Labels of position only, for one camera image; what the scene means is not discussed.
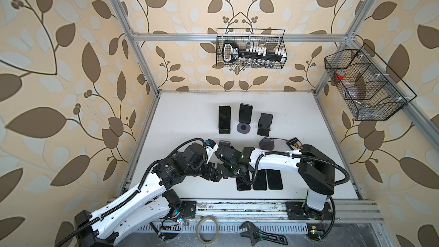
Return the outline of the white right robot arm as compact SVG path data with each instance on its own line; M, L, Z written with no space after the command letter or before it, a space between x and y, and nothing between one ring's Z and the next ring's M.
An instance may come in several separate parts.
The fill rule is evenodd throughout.
M230 143L221 142L219 145L207 148L206 151L207 161L210 161L212 156L216 156L222 162L219 175L215 176L216 180L239 178L243 184L253 186L259 177L269 170L298 173L308 189L305 201L293 213L297 217L323 221L325 205L329 203L331 210L329 227L322 234L311 232L308 237L313 241L321 241L332 230L336 212L332 195L336 186L349 182L350 175L346 169L314 146L303 145L300 149L287 152L249 147L240 152Z

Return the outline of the purple phone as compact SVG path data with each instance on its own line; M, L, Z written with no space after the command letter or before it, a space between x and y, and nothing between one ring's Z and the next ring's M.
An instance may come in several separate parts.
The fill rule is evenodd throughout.
M244 177L245 177L244 180L241 177L236 178L236 186L237 186L237 190L239 192L244 192L244 191L252 190L252 186L245 183L246 181L248 183L251 182L251 175L250 175L250 173L245 173Z

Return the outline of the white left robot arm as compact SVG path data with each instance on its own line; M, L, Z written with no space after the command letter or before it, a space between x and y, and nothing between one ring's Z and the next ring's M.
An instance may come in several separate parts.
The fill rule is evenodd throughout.
M64 247L77 239L80 247L114 247L139 227L170 217L181 207L172 189L186 177L201 177L218 182L223 167L210 162L213 156L224 158L228 141L193 138L177 146L162 160L149 165L140 182L119 198L94 212L84 210L75 217L75 230L56 242Z

